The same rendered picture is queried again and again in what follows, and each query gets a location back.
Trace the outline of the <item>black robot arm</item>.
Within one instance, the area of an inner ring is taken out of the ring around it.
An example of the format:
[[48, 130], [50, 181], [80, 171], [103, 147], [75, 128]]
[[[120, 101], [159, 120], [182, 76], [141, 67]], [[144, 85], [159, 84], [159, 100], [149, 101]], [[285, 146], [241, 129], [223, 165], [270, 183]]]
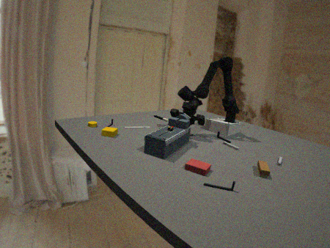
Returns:
[[202, 102], [198, 98], [205, 99], [208, 97], [209, 86], [212, 82], [212, 78], [214, 77], [217, 68], [221, 68], [224, 73], [225, 92], [225, 97], [222, 98], [222, 105], [224, 107], [224, 111], [227, 112], [225, 120], [223, 121], [236, 123], [235, 114], [238, 114], [240, 110], [237, 107], [237, 103], [232, 91], [232, 66], [233, 60], [229, 56], [221, 58], [219, 61], [211, 62], [210, 67], [208, 68], [208, 71], [202, 80], [202, 83], [195, 89], [195, 91], [192, 92], [187, 86], [182, 88], [182, 90], [178, 92], [178, 95], [184, 100], [182, 106], [183, 111], [191, 111], [193, 114], [195, 110], [197, 110], [197, 107], [202, 105]]

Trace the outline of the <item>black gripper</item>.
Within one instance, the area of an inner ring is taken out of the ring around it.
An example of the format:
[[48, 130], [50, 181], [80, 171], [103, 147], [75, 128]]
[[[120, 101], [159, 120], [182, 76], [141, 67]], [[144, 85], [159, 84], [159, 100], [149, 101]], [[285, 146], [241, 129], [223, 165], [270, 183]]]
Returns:
[[197, 116], [194, 116], [195, 113], [197, 113], [197, 110], [195, 110], [195, 112], [193, 114], [192, 114], [191, 111], [187, 111], [187, 110], [185, 110], [183, 112], [179, 112], [178, 109], [171, 109], [171, 111], [170, 111], [170, 114], [171, 114], [172, 117], [176, 117], [176, 116], [178, 116], [180, 114], [184, 114], [184, 113], [187, 114], [191, 118], [190, 119], [190, 125], [195, 124], [195, 121], [196, 120], [198, 120], [198, 124], [199, 125], [204, 125], [205, 124], [205, 117], [204, 117], [204, 115], [198, 114]]

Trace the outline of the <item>red rectangular block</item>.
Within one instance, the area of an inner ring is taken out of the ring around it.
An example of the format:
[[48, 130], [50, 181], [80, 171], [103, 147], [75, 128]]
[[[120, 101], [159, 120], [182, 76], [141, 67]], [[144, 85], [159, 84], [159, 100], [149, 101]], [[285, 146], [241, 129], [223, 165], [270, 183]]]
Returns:
[[194, 172], [198, 175], [206, 176], [207, 173], [210, 171], [211, 164], [204, 163], [202, 161], [198, 161], [196, 159], [190, 159], [188, 162], [185, 163], [185, 169], [191, 172]]

